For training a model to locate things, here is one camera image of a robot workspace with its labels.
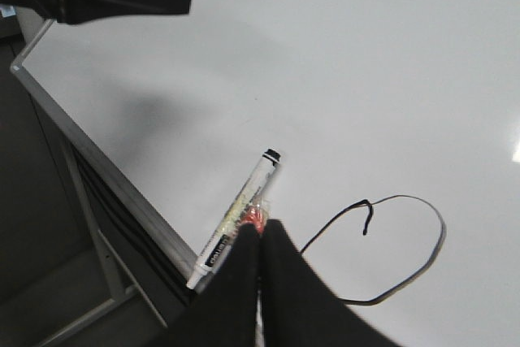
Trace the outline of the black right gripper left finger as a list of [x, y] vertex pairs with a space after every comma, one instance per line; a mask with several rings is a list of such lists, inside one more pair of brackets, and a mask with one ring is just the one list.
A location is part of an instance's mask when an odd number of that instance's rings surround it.
[[254, 346], [260, 235], [247, 223], [218, 273], [161, 339], [161, 346]]

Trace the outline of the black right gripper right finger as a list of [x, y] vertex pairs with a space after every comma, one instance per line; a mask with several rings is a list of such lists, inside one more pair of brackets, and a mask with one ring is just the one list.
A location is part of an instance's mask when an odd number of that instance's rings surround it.
[[348, 309], [300, 255], [283, 224], [262, 234], [261, 308], [266, 346], [395, 346]]

